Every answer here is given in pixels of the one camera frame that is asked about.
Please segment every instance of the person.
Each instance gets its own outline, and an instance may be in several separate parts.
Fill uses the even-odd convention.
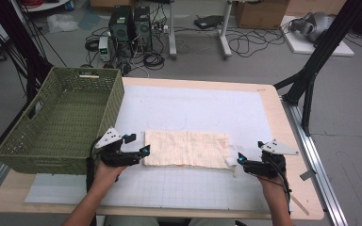
[[[116,178],[120,176],[125,169],[126,167],[108,167],[100,161],[90,191],[66,218],[62,226],[90,225],[102,199],[106,196],[108,190],[115,185],[114,182],[116,181]],[[264,198],[270,208],[272,225],[293,225],[288,213],[287,198],[284,193],[284,188],[280,186],[281,179],[277,177],[273,179],[258,178],[258,180],[263,187]],[[155,218],[147,218],[147,220],[156,221]],[[216,220],[219,225],[224,225],[218,219]],[[208,221],[208,219],[193,219],[189,225],[212,225],[211,223],[206,224],[206,221]]]

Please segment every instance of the cardboard box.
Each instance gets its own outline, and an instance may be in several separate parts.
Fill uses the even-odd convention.
[[[286,15],[302,17],[318,11],[337,15],[345,3],[346,0],[290,0]]]
[[[114,6],[135,6],[135,0],[90,0],[92,8],[105,8],[112,10]]]
[[[261,3],[238,3],[237,25],[240,28],[277,29],[285,15],[289,0],[263,0]]]

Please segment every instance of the table leg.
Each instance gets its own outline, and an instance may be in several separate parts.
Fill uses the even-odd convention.
[[[219,30],[220,41],[222,43],[222,49],[224,49],[224,59],[232,56],[230,46],[228,45],[228,40],[225,37],[225,32],[227,31],[228,20],[231,14],[232,1],[227,1],[225,5],[224,20],[222,22],[222,29]]]
[[[169,48],[170,57],[172,59],[177,58],[177,47],[175,45],[175,34],[174,34],[174,0],[170,0],[170,32],[169,32]]]

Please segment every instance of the cutting mat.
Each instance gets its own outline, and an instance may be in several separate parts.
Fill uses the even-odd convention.
[[[281,25],[284,25],[297,17],[293,16],[285,16],[281,22]],[[288,28],[282,29],[282,32],[285,35],[287,43],[290,47],[290,50],[294,54],[313,54],[315,48],[313,47],[313,43],[308,41],[308,39],[301,35],[299,31],[289,31]],[[345,44],[345,42],[341,41],[337,49],[335,49],[332,56],[340,56],[340,57],[353,57],[354,52]]]
[[[123,151],[144,146],[144,131],[208,131],[229,136],[230,153],[259,159],[259,140],[272,139],[260,96],[253,92],[126,86],[115,128],[137,134]],[[39,174],[26,202],[79,203],[85,177]],[[229,169],[146,167],[125,170],[102,205],[252,210],[268,213],[261,185],[237,167]]]

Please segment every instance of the basket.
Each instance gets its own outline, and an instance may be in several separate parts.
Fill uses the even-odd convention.
[[[119,70],[53,68],[0,146],[22,173],[86,174],[92,142],[114,126],[124,96]]]

